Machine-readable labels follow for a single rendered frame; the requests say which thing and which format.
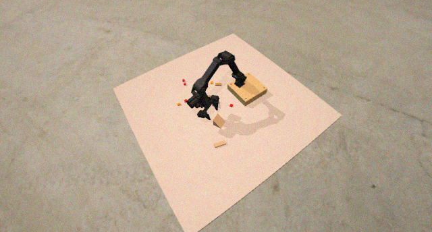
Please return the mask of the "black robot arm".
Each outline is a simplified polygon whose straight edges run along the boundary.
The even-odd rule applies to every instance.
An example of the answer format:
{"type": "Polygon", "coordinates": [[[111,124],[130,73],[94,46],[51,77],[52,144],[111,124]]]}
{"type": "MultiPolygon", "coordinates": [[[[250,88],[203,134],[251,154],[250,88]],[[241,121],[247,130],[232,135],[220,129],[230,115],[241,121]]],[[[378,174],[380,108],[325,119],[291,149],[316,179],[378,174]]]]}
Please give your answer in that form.
{"type": "Polygon", "coordinates": [[[214,57],[213,62],[207,68],[206,72],[193,84],[191,90],[193,96],[186,101],[190,108],[203,108],[203,105],[202,103],[200,103],[200,101],[207,99],[208,96],[206,93],[206,89],[208,88],[209,80],[213,77],[214,73],[217,71],[220,65],[229,65],[229,67],[233,71],[232,77],[236,79],[236,82],[234,83],[237,87],[241,88],[243,85],[245,85],[247,76],[245,76],[244,73],[239,70],[235,63],[235,60],[235,56],[228,51],[221,52],[218,54],[218,56],[214,57]]]}

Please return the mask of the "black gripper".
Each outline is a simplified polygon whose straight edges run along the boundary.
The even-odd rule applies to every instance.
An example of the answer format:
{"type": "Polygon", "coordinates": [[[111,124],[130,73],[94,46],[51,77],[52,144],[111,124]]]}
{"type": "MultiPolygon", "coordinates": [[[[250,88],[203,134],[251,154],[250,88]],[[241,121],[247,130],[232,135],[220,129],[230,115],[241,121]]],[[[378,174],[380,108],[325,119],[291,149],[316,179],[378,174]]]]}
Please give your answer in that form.
{"type": "Polygon", "coordinates": [[[219,96],[217,95],[212,95],[211,97],[207,97],[207,99],[200,101],[200,103],[202,103],[202,107],[204,107],[203,110],[200,110],[197,113],[198,117],[201,118],[207,118],[208,120],[211,120],[209,117],[209,114],[207,114],[207,110],[209,109],[209,107],[213,104],[214,108],[216,110],[218,110],[218,103],[219,103],[219,96]]]}

